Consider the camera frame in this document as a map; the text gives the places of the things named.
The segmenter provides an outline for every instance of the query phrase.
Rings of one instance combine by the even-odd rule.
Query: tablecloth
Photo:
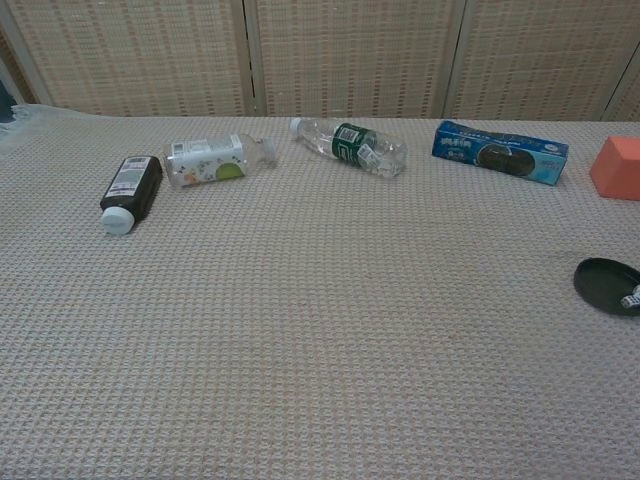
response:
[[[384,180],[283,118],[38,106],[0,142],[0,478],[639,478],[640,322],[577,264],[640,267],[640,203],[588,171],[638,123],[468,121],[570,145],[557,186],[430,155],[438,120],[352,119],[410,148]],[[270,137],[279,164],[163,181],[129,235],[125,156]]]

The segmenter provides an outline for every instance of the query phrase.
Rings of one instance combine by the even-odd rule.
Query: white plastic bottle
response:
[[[293,118],[291,133],[311,150],[383,177],[404,170],[407,146],[386,133],[334,119]]]
[[[276,163],[271,140],[254,140],[242,133],[170,143],[164,153],[165,170],[174,187],[244,177]]]

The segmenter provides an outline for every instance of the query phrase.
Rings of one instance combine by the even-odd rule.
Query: blue box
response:
[[[432,155],[555,185],[569,146],[542,138],[494,133],[444,121],[436,130]]]

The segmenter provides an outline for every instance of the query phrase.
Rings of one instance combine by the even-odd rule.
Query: bottle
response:
[[[124,235],[143,220],[162,181],[162,167],[156,157],[125,158],[100,200],[101,222],[107,233]]]
[[[386,178],[405,168],[407,146],[385,133],[334,119],[293,118],[291,133],[311,150]]]
[[[175,142],[164,148],[164,166],[174,187],[229,180],[275,165],[276,150],[268,138],[244,134]]]

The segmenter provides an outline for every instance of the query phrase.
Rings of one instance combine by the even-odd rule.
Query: orange sponge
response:
[[[640,138],[607,138],[590,173],[602,197],[640,200]]]

